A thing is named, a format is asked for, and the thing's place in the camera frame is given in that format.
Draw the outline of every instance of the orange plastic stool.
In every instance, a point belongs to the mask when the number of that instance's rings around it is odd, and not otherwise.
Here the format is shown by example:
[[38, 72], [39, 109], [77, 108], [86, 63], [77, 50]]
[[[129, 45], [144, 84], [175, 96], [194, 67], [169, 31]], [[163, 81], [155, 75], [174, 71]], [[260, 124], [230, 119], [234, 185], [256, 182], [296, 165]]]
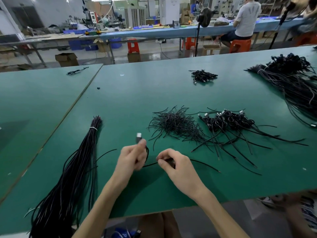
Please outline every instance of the orange plastic stool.
[[297, 38], [296, 47], [306, 44], [317, 44], [317, 35], [313, 32], [307, 32]]
[[251, 39], [233, 40], [230, 46], [229, 53], [232, 53], [234, 47], [238, 47], [238, 50], [236, 51], [236, 53], [248, 52], [251, 47]]
[[191, 47], [195, 47], [196, 46], [196, 38], [194, 40], [194, 42], [192, 42], [192, 37], [188, 37], [186, 39], [186, 43], [185, 43], [185, 48], [186, 50], [189, 50]]
[[128, 42], [128, 53], [137, 52], [140, 53], [138, 42]]

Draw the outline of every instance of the hand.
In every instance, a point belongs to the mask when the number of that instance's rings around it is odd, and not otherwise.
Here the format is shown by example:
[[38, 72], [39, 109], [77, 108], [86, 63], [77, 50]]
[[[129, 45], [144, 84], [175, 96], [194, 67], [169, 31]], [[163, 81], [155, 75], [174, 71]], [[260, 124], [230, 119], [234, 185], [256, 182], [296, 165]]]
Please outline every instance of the hand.
[[[165, 161], [169, 158], [175, 161], [175, 169]], [[200, 194], [207, 190], [187, 156], [168, 148], [160, 152], [156, 160], [175, 186], [192, 200], [196, 201]]]
[[140, 170], [146, 160], [146, 140], [142, 139], [136, 145], [125, 146], [121, 150], [117, 166], [113, 172], [112, 179], [121, 190], [129, 182], [133, 171]]

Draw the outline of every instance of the dark shorts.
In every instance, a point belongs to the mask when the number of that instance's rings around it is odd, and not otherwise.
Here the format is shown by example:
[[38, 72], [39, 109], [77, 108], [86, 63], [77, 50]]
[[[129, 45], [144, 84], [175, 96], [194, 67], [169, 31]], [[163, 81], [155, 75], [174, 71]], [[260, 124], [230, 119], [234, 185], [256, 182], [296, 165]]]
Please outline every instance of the dark shorts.
[[237, 36], [236, 33], [235, 33], [235, 30], [232, 30], [230, 32], [228, 32], [227, 34], [225, 35], [222, 35], [220, 40], [221, 41], [229, 41], [229, 42], [232, 42], [233, 40], [247, 40], [247, 39], [251, 39], [252, 36], [249, 36], [249, 37], [240, 37], [240, 36]]

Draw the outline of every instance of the right hand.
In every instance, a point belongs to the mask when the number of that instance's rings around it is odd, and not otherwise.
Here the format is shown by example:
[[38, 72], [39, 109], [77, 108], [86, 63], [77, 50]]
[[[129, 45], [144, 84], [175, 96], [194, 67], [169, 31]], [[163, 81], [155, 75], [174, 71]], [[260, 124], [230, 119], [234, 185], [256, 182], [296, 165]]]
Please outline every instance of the right hand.
[[[165, 161], [169, 158], [175, 161], [175, 169]], [[187, 156], [168, 148], [160, 152], [156, 160], [175, 186], [192, 200], [196, 201], [200, 194], [207, 190]]]

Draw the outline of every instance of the left hand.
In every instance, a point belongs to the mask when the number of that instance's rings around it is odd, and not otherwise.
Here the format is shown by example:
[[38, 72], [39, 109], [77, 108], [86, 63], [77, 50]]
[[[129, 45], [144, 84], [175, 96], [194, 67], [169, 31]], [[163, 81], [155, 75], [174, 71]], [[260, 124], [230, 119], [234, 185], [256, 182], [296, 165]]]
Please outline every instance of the left hand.
[[133, 171], [140, 170], [143, 167], [147, 156], [145, 146], [146, 140], [142, 139], [136, 145], [122, 148], [112, 175], [113, 181], [121, 190], [128, 185]]

